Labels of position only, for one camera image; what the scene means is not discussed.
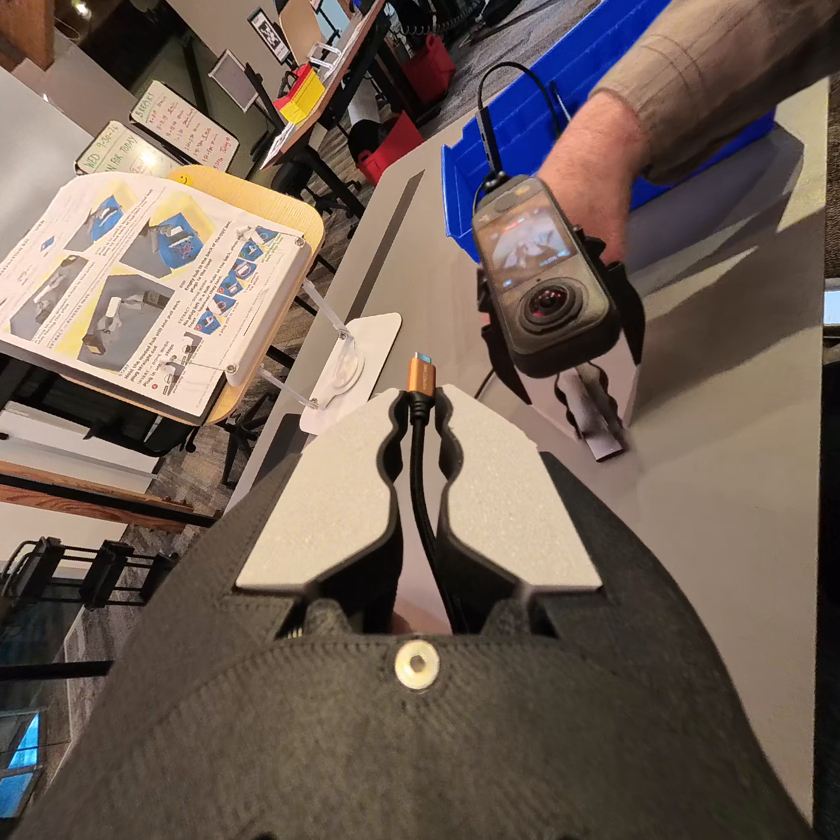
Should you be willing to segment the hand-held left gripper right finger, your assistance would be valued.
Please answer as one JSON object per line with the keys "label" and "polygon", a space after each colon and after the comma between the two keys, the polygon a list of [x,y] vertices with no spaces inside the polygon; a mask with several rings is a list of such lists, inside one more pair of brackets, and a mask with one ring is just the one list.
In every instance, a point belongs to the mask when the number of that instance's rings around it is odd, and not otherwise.
{"label": "hand-held left gripper right finger", "polygon": [[598,592],[602,577],[521,429],[457,386],[436,391],[440,578],[458,630],[477,634],[500,602],[531,610],[556,595]]}

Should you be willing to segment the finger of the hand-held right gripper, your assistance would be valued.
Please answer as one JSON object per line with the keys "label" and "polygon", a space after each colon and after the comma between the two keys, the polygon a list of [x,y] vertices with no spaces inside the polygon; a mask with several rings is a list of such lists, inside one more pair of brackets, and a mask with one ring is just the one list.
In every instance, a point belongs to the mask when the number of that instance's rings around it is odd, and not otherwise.
{"label": "finger of the hand-held right gripper", "polygon": [[639,366],[631,354],[605,354],[588,363],[587,389],[612,428],[630,428],[638,381]]}
{"label": "finger of the hand-held right gripper", "polygon": [[572,439],[585,438],[585,386],[579,374],[525,376],[530,404],[544,419]]}

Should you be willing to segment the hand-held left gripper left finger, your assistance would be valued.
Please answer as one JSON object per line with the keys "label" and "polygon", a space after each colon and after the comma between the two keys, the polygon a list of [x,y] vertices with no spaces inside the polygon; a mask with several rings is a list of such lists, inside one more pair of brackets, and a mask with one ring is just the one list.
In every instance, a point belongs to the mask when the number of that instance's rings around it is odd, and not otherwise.
{"label": "hand-held left gripper left finger", "polygon": [[395,489],[407,430],[404,391],[355,409],[300,453],[235,582],[308,606],[330,599],[366,634],[391,629],[403,570]]}

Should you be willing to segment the grey usb hub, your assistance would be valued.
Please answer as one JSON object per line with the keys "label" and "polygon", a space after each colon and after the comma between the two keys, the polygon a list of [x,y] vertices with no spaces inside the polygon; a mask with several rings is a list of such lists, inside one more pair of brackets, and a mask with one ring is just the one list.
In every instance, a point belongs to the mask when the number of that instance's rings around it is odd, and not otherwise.
{"label": "grey usb hub", "polygon": [[500,175],[503,172],[501,155],[488,106],[479,107],[477,112],[477,124],[490,173],[493,175]]}
{"label": "grey usb hub", "polygon": [[602,463],[621,455],[625,451],[623,434],[600,386],[589,383],[578,371],[568,372],[564,381],[570,412],[594,460]]}

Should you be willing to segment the black usb-c cable orange plug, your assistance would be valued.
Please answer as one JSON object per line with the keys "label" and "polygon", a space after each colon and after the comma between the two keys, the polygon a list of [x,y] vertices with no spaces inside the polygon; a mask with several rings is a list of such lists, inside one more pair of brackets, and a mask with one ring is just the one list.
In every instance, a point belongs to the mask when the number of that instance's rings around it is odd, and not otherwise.
{"label": "black usb-c cable orange plug", "polygon": [[454,634],[463,634],[468,625],[456,599],[447,588],[440,561],[437,537],[428,514],[424,481],[426,430],[435,408],[436,369],[430,357],[415,353],[410,360],[406,384],[408,421],[411,426],[409,491],[417,532],[434,578],[444,610]]}

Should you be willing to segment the blue plastic bin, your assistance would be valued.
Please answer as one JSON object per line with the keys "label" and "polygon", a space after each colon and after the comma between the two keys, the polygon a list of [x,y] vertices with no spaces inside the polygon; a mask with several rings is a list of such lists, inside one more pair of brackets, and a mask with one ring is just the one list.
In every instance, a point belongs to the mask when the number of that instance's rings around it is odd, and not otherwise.
{"label": "blue plastic bin", "polygon": [[[595,84],[640,39],[667,1],[604,1],[531,66],[553,101],[529,77],[519,76],[490,102],[501,169],[509,176],[535,175]],[[441,153],[446,235],[478,261],[472,234],[474,200],[491,166],[477,118]]]}

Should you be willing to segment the person's right hand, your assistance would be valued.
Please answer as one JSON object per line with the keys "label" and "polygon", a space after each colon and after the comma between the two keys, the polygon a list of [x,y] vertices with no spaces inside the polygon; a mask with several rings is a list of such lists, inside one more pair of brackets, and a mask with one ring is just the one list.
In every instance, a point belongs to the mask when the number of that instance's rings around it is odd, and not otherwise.
{"label": "person's right hand", "polygon": [[539,169],[570,223],[604,243],[606,264],[624,257],[632,184],[648,160],[648,136],[635,111],[611,92],[598,91]]}

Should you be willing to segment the red fabric bag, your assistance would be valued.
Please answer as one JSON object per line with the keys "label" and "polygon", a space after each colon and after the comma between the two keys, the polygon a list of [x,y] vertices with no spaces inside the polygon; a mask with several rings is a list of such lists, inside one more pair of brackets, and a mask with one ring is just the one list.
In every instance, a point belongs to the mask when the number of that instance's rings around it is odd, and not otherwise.
{"label": "red fabric bag", "polygon": [[363,150],[357,167],[365,180],[377,187],[383,174],[394,163],[420,147],[424,139],[411,117],[405,112],[384,125],[387,135],[374,150]]}
{"label": "red fabric bag", "polygon": [[447,96],[456,66],[441,37],[429,34],[423,47],[402,63],[402,71],[421,103],[432,106]]}

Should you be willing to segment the black metal rack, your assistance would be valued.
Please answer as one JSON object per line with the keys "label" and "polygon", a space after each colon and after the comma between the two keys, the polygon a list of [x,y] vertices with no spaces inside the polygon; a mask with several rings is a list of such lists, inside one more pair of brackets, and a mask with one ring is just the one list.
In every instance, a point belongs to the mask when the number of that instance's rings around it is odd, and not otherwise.
{"label": "black metal rack", "polygon": [[177,553],[141,554],[114,540],[93,549],[51,537],[24,541],[2,566],[2,606],[142,607],[179,560]]}

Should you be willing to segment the wooden office table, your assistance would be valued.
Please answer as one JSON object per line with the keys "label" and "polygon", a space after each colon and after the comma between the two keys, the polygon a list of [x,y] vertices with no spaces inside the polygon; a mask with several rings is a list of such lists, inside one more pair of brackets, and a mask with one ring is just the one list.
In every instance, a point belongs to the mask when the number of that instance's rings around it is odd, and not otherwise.
{"label": "wooden office table", "polygon": [[385,1],[373,2],[365,15],[350,21],[348,29],[339,40],[341,51],[333,62],[334,68],[325,68],[319,73],[324,93],[303,121],[276,132],[268,151],[256,164],[260,170],[279,163],[297,143],[308,137],[318,122],[326,120],[329,130],[336,121],[341,120],[361,80],[376,62],[385,41],[389,28],[384,14],[385,4]]}

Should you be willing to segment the red and yellow bin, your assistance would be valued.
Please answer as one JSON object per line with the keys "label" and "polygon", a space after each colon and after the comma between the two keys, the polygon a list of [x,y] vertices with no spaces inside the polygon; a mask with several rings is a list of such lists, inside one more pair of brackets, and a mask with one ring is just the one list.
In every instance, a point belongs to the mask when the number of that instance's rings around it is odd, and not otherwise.
{"label": "red and yellow bin", "polygon": [[289,88],[280,94],[272,104],[279,115],[289,124],[305,122],[326,92],[318,72],[305,63],[287,73]]}

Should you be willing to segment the framed sign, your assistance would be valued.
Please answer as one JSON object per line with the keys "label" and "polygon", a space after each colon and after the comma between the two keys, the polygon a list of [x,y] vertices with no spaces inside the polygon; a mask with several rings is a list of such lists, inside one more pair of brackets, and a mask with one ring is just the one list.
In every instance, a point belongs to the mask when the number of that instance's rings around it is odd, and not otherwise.
{"label": "framed sign", "polygon": [[225,49],[207,73],[243,113],[256,103],[258,93],[246,74],[245,65],[230,49]]}

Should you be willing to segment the small whiteboard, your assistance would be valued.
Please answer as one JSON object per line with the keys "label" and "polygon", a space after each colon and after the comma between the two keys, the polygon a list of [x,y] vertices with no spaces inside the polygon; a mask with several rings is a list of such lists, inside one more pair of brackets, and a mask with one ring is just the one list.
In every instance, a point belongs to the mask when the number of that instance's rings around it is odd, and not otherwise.
{"label": "small whiteboard", "polygon": [[239,147],[232,133],[158,80],[141,92],[129,120],[178,159],[220,172],[229,170]]}
{"label": "small whiteboard", "polygon": [[166,177],[182,166],[144,137],[110,120],[77,157],[77,175],[122,172]]}

